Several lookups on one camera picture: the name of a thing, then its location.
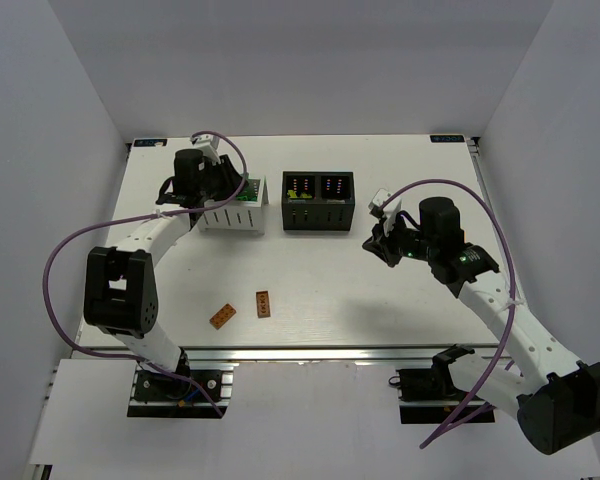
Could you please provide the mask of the lime rounded lego brick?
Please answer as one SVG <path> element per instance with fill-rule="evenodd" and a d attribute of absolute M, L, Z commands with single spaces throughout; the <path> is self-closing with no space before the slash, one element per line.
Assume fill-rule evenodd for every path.
<path fill-rule="evenodd" d="M 289 200 L 312 200 L 313 196 L 306 191 L 288 190 L 287 198 Z"/>

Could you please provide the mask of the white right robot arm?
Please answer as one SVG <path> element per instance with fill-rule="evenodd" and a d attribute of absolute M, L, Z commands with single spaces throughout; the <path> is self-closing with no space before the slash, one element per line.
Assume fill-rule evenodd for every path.
<path fill-rule="evenodd" d="M 497 262 L 466 241 L 451 199 L 421 201 L 416 228 L 407 226 L 400 199 L 385 189 L 375 194 L 369 210 L 378 222 L 364 250 L 390 267 L 403 258 L 426 262 L 434 278 L 504 341 L 520 372 L 495 368 L 478 388 L 479 398 L 516 419 L 545 455 L 600 431 L 600 362 L 583 362 L 512 299 Z"/>

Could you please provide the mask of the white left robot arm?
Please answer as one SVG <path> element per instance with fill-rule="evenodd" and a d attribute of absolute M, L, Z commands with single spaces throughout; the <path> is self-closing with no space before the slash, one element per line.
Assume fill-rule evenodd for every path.
<path fill-rule="evenodd" d="M 154 269 L 177 240 L 187 235 L 206 206 L 237 196 L 246 178 L 209 142 L 178 150 L 174 174 L 159 189 L 157 205 L 184 213 L 159 214 L 114 246 L 95 247 L 87 256 L 83 317 L 86 323 L 123 343 L 155 372 L 185 374 L 185 355 L 158 323 Z"/>

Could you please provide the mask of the green lego in white container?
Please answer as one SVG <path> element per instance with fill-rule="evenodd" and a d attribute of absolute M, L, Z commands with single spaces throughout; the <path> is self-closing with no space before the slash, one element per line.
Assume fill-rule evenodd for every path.
<path fill-rule="evenodd" d="M 249 179 L 242 191 L 236 196 L 237 201 L 255 202 L 258 199 L 260 189 L 259 179 Z"/>

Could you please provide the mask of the black two-compartment container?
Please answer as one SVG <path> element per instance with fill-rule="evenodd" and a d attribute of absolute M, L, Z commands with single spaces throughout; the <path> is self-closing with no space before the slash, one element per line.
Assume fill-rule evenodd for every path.
<path fill-rule="evenodd" d="M 306 191 L 312 200 L 289 200 L 288 190 Z M 285 231 L 349 232 L 355 211 L 352 172 L 284 171 L 281 213 Z"/>

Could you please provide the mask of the white two-compartment container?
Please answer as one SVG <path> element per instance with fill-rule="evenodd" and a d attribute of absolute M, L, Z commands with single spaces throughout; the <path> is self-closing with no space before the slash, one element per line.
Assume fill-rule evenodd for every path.
<path fill-rule="evenodd" d="M 264 208 L 268 204 L 268 187 L 265 177 L 259 179 L 260 189 L 255 202 L 237 201 L 218 207 L 218 202 L 208 200 L 204 206 L 208 207 L 200 217 L 197 228 L 200 232 L 234 230 L 248 231 L 263 235 L 265 232 Z"/>

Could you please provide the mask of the blue label sticker left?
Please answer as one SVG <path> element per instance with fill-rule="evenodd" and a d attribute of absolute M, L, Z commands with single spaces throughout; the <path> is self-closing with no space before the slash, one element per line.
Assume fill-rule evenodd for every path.
<path fill-rule="evenodd" d="M 166 138 L 139 138 L 133 141 L 134 148 L 163 147 L 167 144 Z"/>

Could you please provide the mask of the blue label sticker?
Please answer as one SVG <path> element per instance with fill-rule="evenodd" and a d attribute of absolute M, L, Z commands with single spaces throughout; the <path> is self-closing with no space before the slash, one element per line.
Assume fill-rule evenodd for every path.
<path fill-rule="evenodd" d="M 454 134 L 432 134 L 429 136 L 432 143 L 464 143 L 463 135 Z"/>
<path fill-rule="evenodd" d="M 134 148 L 163 147 L 167 144 L 166 138 L 139 138 L 133 141 Z"/>

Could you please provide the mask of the blue label sticker right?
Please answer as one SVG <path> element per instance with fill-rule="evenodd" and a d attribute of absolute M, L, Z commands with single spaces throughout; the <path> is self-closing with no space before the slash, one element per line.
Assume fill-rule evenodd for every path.
<path fill-rule="evenodd" d="M 454 134 L 432 134 L 429 136 L 432 143 L 464 143 L 463 135 Z"/>

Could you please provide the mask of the brown lego brick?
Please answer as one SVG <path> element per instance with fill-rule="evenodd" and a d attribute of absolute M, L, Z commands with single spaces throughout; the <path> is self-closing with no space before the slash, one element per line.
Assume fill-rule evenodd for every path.
<path fill-rule="evenodd" d="M 259 318 L 269 318 L 271 316 L 270 299 L 267 291 L 256 293 L 256 307 Z"/>

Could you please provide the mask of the orange lego brick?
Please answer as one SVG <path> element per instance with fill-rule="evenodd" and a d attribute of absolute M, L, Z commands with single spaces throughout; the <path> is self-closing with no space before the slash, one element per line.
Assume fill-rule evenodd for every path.
<path fill-rule="evenodd" d="M 229 303 L 221 307 L 209 320 L 216 330 L 221 329 L 236 314 L 236 309 Z"/>

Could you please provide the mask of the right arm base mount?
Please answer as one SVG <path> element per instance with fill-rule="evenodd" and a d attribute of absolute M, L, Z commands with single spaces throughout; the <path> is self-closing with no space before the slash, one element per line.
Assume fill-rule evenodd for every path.
<path fill-rule="evenodd" d="M 410 351 L 401 358 L 388 385 L 399 399 L 400 421 L 403 425 L 441 424 L 459 405 L 466 392 L 451 381 L 448 366 L 459 357 L 473 354 L 467 345 L 452 345 L 436 352 Z"/>

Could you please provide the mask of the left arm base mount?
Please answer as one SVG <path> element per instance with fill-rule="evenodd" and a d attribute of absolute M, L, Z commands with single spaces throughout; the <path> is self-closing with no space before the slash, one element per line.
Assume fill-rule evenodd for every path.
<path fill-rule="evenodd" d="M 137 366 L 127 406 L 129 418 L 211 419 L 226 412 L 233 372 L 226 369 L 192 369 L 200 386 L 173 379 L 146 366 Z"/>

